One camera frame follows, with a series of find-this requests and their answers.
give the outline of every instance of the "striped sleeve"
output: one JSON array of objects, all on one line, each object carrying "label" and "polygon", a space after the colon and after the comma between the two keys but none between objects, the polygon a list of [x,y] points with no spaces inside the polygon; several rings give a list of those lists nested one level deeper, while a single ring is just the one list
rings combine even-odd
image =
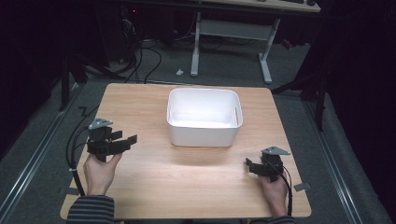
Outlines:
[{"label": "striped sleeve", "polygon": [[296,219],[294,217],[276,217],[268,221],[267,224],[296,224]]},{"label": "striped sleeve", "polygon": [[114,224],[114,200],[105,195],[79,197],[70,207],[66,223]]}]

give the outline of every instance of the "desk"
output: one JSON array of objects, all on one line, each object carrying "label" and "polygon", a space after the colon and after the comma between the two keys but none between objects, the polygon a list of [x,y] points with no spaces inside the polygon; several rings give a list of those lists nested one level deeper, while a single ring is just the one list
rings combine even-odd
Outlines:
[{"label": "desk", "polygon": [[[300,12],[320,12],[320,7],[315,4],[312,7],[306,3],[303,4],[291,3],[279,0],[267,0],[265,2],[259,2],[257,0],[202,0],[199,1],[207,3],[221,3],[228,5],[246,6],[246,7],[258,7],[258,8],[273,8],[280,10],[295,10]],[[273,25],[257,25],[247,24],[241,22],[229,22],[229,21],[213,21],[213,20],[201,20],[201,13],[197,13],[196,25],[195,25],[195,45],[192,52],[191,60],[191,75],[193,77],[198,76],[198,64],[199,64],[199,40],[200,35],[219,35],[255,40],[265,40],[266,45],[264,46],[262,53],[259,54],[259,61],[262,67],[262,75],[264,82],[267,84],[272,83],[271,74],[268,69],[267,57],[268,53],[273,44],[276,36],[276,31],[280,19],[275,19]]]},{"label": "desk", "polygon": [[[264,88],[207,87],[235,91],[244,123],[231,147],[176,147],[166,121],[168,96],[175,85],[110,84],[97,117],[111,119],[113,132],[137,134],[137,144],[124,152],[107,192],[116,202],[118,219],[269,217],[262,186],[248,172],[245,158],[260,162],[261,149],[290,150],[272,93]],[[81,155],[78,172],[86,188]],[[292,184],[300,184],[294,158],[282,156]],[[67,195],[61,211],[66,218],[78,196]],[[311,208],[304,191],[293,189],[293,213],[307,217]]]}]

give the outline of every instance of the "black cable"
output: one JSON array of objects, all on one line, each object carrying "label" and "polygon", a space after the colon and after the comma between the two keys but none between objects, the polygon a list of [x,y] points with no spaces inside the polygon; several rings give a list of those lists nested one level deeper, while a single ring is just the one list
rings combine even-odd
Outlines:
[{"label": "black cable", "polygon": [[154,50],[154,49],[148,49],[148,50],[151,50],[151,51],[157,53],[158,56],[160,56],[160,61],[159,61],[159,62],[157,63],[157,65],[146,75],[146,77],[145,77],[145,84],[147,84],[147,82],[148,82],[149,75],[151,75],[151,73],[154,72],[154,70],[157,69],[158,66],[160,66],[161,61],[163,60],[163,57],[161,56],[161,54],[160,54],[157,50]]},{"label": "black cable", "polygon": [[211,42],[211,39],[215,39],[215,40],[216,40],[216,39],[219,39],[219,44],[218,44],[217,46],[215,46],[214,48],[206,48],[206,47],[203,45],[203,43],[202,43],[202,42],[204,42],[204,41],[202,41],[202,42],[200,43],[200,45],[199,45],[201,49],[215,50],[215,49],[220,48],[220,47],[224,44],[223,38],[221,38],[220,36],[207,36],[206,39],[208,39],[209,42]]},{"label": "black cable", "polygon": [[73,130],[72,134],[70,134],[70,137],[69,137],[69,139],[68,139],[68,141],[67,141],[67,144],[66,144],[66,151],[65,151],[66,161],[67,161],[67,164],[69,165],[69,171],[72,172],[72,174],[73,174],[73,178],[74,178],[74,180],[75,180],[75,182],[76,182],[76,186],[77,186],[77,188],[78,188],[78,192],[79,192],[79,194],[80,194],[81,196],[85,196],[85,192],[84,192],[83,187],[81,186],[81,181],[80,181],[80,179],[79,179],[79,175],[78,175],[78,171],[77,171],[77,163],[76,163],[76,161],[75,161],[74,155],[75,155],[75,150],[76,150],[76,148],[77,148],[77,147],[76,147],[77,138],[78,138],[78,136],[79,136],[83,131],[86,130],[85,128],[79,130],[79,131],[78,131],[78,134],[77,134],[77,135],[75,136],[75,138],[74,138],[74,141],[73,141],[73,148],[72,148],[72,151],[71,151],[71,158],[70,158],[70,159],[69,159],[69,146],[70,146],[70,142],[72,141],[72,138],[73,138],[73,136],[75,135],[75,133],[76,133],[76,131],[77,131],[79,125],[81,125],[81,123],[82,123],[86,118],[88,118],[88,117],[91,115],[91,113],[93,113],[93,111],[95,111],[98,107],[99,107],[99,105],[97,105],[96,107],[94,107],[88,114],[83,115],[84,118],[83,118],[83,119],[78,123],[78,125],[75,127],[75,129]]},{"label": "black cable", "polygon": [[82,147],[82,146],[84,146],[85,144],[87,144],[86,142],[84,142],[84,143],[80,143],[80,144],[78,144],[78,146],[76,146],[76,148],[75,149],[77,149],[77,148],[79,148],[79,147]]},{"label": "black cable", "polygon": [[129,62],[128,62],[128,64],[126,66],[124,66],[120,70],[112,72],[110,70],[107,70],[104,67],[101,67],[98,64],[94,64],[94,66],[93,66],[92,62],[89,62],[89,65],[91,65],[95,70],[99,71],[99,73],[98,72],[94,72],[94,71],[90,70],[87,67],[85,67],[85,71],[87,73],[90,73],[90,74],[94,75],[94,76],[106,75],[108,77],[113,77],[115,79],[123,79],[123,77],[120,77],[118,75],[121,74],[121,73],[127,72],[132,67],[134,67],[134,65],[136,63],[136,59],[135,59],[135,56],[134,56],[134,50],[137,49],[137,46],[134,43],[136,41],[139,41],[141,35],[142,35],[142,32],[135,32],[133,37],[131,38],[131,40],[127,42],[127,60]]},{"label": "black cable", "polygon": [[98,63],[96,63],[96,62],[94,62],[94,61],[91,61],[90,59],[85,58],[84,56],[82,56],[82,55],[80,55],[80,54],[75,54],[75,56],[76,56],[76,58],[77,58],[78,60],[80,60],[83,64],[88,64],[88,65],[90,65],[91,67],[93,67],[94,69],[96,69],[97,71],[103,73],[104,75],[106,75],[106,76],[108,76],[108,77],[112,77],[112,78],[115,78],[115,79],[124,79],[124,77],[121,77],[121,76],[119,76],[119,75],[117,75],[117,74],[114,74],[114,73],[111,72],[110,70],[104,68],[102,65],[100,65],[100,64],[98,64]]},{"label": "black cable", "polygon": [[229,40],[229,38],[224,38],[223,41],[224,41],[225,43],[227,43],[227,44],[244,46],[244,45],[254,44],[254,43],[258,42],[259,40],[256,40],[256,39],[249,39],[249,40],[245,40],[244,43],[238,43],[238,42],[236,42],[236,41],[231,41],[231,40]]},{"label": "black cable", "polygon": [[[181,47],[188,47],[188,46],[191,46],[191,45],[193,45],[195,43],[194,40],[189,40],[189,38],[191,38],[191,37],[194,37],[194,35],[188,36],[188,37],[186,37],[184,39],[180,39],[178,41],[174,40],[173,43],[176,44],[176,45],[179,45]],[[181,41],[188,41],[188,44],[180,44],[180,43],[178,43],[178,42],[181,42]]]},{"label": "black cable", "polygon": [[268,160],[266,160],[266,162],[267,162],[268,164],[270,164],[270,165],[274,168],[274,170],[279,174],[280,177],[282,177],[282,179],[285,181],[285,183],[286,183],[286,185],[287,185],[287,187],[288,187],[288,192],[289,192],[288,215],[291,216],[291,210],[292,210],[292,195],[291,195],[291,177],[290,177],[290,173],[289,173],[288,169],[286,169],[286,167],[283,166],[283,168],[286,170],[286,172],[287,172],[288,175],[289,175],[289,179],[290,179],[290,184],[289,184],[289,182],[288,182],[288,180],[286,179],[286,177],[283,176],[283,174],[281,174],[281,173],[275,168],[275,166],[274,166],[271,162],[269,162]]},{"label": "black cable", "polygon": [[125,78],[124,83],[127,83],[134,73],[136,73],[136,83],[139,83],[139,81],[140,81],[139,77],[137,76],[137,68],[139,68],[140,64],[142,63],[143,53],[142,53],[142,47],[141,46],[140,46],[139,49],[140,49],[139,50],[139,52],[140,52],[139,63],[137,64],[137,66],[136,65],[134,66],[134,71],[132,71],[131,74],[127,78]]},{"label": "black cable", "polygon": [[194,16],[192,17],[192,22],[191,22],[189,31],[187,31],[187,33],[184,34],[182,37],[174,39],[174,40],[173,40],[173,43],[175,43],[175,44],[178,45],[178,43],[177,43],[178,40],[183,40],[183,39],[187,39],[187,38],[190,38],[190,37],[192,37],[192,36],[195,36],[195,35],[192,35],[192,34],[191,34],[191,30],[192,30],[192,28],[194,27],[194,24],[196,24],[196,22],[195,22],[196,17],[197,17],[197,13],[195,12],[195,13],[194,13]]}]

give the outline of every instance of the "wrist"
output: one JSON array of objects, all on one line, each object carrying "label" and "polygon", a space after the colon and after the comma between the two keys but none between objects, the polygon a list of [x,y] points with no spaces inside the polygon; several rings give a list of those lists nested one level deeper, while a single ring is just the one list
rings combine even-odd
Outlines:
[{"label": "wrist", "polygon": [[285,204],[270,204],[270,207],[273,217],[284,217],[288,215],[288,209]]},{"label": "wrist", "polygon": [[88,189],[87,196],[90,195],[106,195],[107,190],[103,188]]}]

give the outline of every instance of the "gray carpet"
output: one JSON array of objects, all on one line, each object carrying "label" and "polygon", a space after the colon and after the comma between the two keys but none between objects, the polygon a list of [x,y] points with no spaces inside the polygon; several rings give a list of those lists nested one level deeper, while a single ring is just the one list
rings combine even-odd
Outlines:
[{"label": "gray carpet", "polygon": [[[260,43],[253,43],[239,47],[235,44],[216,43],[203,45],[201,51],[200,74],[190,77],[192,46],[173,47],[161,43],[146,42],[146,47],[161,53],[162,62],[148,77],[149,82],[176,82],[200,85],[247,86],[276,88],[294,79],[309,46],[285,49],[274,45],[268,58],[269,68],[273,75],[273,84],[263,83],[260,65],[257,61]],[[143,50],[141,66],[138,69],[139,79],[142,81],[158,63],[159,55],[149,49]],[[113,64],[112,69],[121,65]],[[177,76],[178,69],[184,71]],[[64,223],[59,212],[64,200],[64,189],[72,180],[71,173],[65,161],[65,145],[73,129],[82,119],[81,106],[87,111],[94,108],[101,101],[106,85],[116,82],[107,77],[90,76],[85,86],[77,88],[80,94],[70,104],[64,119],[46,151],[44,159],[33,171],[25,192],[21,195],[8,223]],[[326,165],[323,154],[323,141],[331,149],[337,166],[350,190],[353,202],[359,209],[361,223],[391,223],[381,203],[376,198],[370,182],[365,176],[353,150],[348,143],[339,121],[332,109],[331,99],[326,98],[324,113],[324,132],[317,133],[309,115],[310,103],[300,101],[296,91],[286,91],[275,95],[276,106],[279,111],[285,132],[290,141],[293,155],[297,162],[302,180],[311,185],[306,193],[312,207],[310,217],[298,218],[299,223],[351,223],[343,201],[340,200],[337,188],[334,186],[331,172]],[[51,125],[59,116],[61,105],[60,85],[57,85],[52,97],[32,116],[28,127],[7,156],[0,162],[0,201],[4,202],[12,190],[24,167],[35,153],[37,146]],[[91,123],[94,115],[86,119],[83,125]]]}]

